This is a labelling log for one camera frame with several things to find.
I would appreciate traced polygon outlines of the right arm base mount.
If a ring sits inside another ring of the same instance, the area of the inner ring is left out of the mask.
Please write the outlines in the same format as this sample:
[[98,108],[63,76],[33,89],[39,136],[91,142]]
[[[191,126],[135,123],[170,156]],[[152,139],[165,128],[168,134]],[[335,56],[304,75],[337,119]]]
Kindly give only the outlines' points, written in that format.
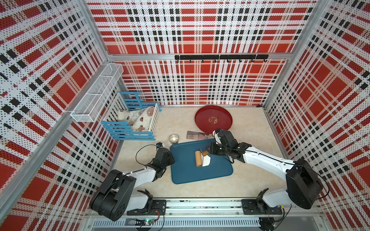
[[264,201],[257,201],[256,199],[242,199],[242,210],[244,215],[282,215],[282,208],[269,207]]

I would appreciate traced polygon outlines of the wooden rolling pin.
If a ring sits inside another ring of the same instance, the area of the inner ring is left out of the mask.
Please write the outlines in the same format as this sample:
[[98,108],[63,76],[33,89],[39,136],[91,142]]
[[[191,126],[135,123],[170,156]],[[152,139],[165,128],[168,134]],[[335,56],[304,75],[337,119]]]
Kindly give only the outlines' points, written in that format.
[[202,157],[203,156],[209,156],[208,151],[196,151],[195,152],[195,162],[196,162],[196,167],[202,167]]

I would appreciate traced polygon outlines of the white dough lump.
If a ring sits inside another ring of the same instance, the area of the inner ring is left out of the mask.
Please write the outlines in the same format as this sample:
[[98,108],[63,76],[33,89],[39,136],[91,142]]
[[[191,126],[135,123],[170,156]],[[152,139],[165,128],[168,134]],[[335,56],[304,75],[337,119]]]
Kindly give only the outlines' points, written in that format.
[[203,156],[202,157],[202,167],[206,167],[210,164],[211,157],[210,156]]

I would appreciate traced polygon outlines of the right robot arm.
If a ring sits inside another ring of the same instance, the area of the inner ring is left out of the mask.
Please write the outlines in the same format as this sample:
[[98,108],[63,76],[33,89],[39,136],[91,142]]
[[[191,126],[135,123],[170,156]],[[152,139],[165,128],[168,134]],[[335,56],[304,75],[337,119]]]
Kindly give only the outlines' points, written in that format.
[[230,160],[262,168],[286,182],[279,189],[263,189],[255,198],[257,208],[266,213],[268,209],[284,205],[296,205],[303,209],[311,209],[319,200],[324,185],[319,174],[310,164],[299,159],[297,161],[278,158],[265,153],[249,143],[238,142],[227,130],[213,131],[215,142],[208,147],[210,154],[226,156]]

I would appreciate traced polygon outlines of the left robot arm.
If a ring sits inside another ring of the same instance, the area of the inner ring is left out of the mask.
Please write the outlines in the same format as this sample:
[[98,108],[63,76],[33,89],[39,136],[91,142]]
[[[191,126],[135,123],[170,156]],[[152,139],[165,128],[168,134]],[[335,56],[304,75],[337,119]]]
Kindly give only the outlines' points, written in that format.
[[117,221],[124,214],[149,215],[153,210],[159,214],[153,204],[153,195],[148,190],[134,189],[161,178],[167,167],[175,163],[169,149],[156,145],[156,155],[143,169],[123,173],[112,170],[90,200],[89,208],[111,221]]

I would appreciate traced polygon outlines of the teal plastic tray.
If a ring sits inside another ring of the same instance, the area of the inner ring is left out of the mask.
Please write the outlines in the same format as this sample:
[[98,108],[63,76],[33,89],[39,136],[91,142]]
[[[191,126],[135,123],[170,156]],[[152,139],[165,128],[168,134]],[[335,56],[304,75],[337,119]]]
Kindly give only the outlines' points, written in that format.
[[175,163],[171,165],[172,182],[184,184],[230,176],[230,161],[209,150],[214,139],[174,144],[170,151]]

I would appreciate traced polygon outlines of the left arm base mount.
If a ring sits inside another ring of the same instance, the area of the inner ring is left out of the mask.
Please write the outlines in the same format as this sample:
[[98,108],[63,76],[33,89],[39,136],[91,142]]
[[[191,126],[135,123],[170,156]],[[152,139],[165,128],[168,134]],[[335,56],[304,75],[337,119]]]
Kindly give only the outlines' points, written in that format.
[[144,208],[127,211],[126,214],[127,216],[165,215],[166,205],[166,200],[152,200],[147,202]]

